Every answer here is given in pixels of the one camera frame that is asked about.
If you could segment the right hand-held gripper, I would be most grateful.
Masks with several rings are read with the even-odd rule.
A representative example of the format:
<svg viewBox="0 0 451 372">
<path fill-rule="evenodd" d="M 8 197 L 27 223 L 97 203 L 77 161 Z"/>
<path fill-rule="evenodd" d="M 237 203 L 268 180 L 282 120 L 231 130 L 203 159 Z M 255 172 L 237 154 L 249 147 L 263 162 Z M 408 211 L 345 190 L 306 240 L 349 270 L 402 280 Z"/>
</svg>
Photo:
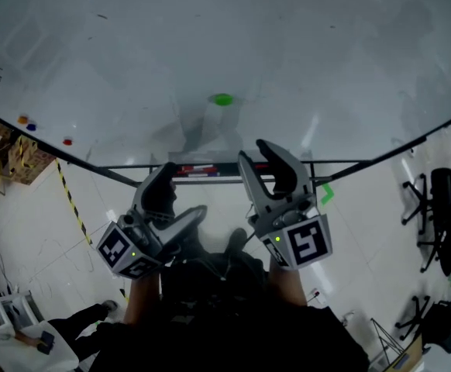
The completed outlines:
<svg viewBox="0 0 451 372">
<path fill-rule="evenodd" d="M 238 168 L 254 214 L 248 223 L 282 270 L 300 270 L 332 254 L 326 215 L 319 212 L 304 164 L 285 148 L 258 139 L 274 188 L 267 189 L 260 169 L 244 151 Z"/>
</svg>

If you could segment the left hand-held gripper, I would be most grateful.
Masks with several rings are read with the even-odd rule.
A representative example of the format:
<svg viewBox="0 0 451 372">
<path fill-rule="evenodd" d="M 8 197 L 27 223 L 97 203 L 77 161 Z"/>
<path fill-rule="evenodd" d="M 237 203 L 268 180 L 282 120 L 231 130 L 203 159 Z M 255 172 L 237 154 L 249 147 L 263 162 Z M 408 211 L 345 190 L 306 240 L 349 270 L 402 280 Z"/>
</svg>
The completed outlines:
<svg viewBox="0 0 451 372">
<path fill-rule="evenodd" d="M 120 277 L 144 277 L 174 258 L 183 243 L 203 222 L 208 207 L 199 205 L 175 216 L 177 199 L 173 176 L 177 165 L 167 162 L 139 185 L 131 209 L 112 222 L 97 251 L 109 270 Z M 169 218 L 155 220 L 145 214 Z"/>
</svg>

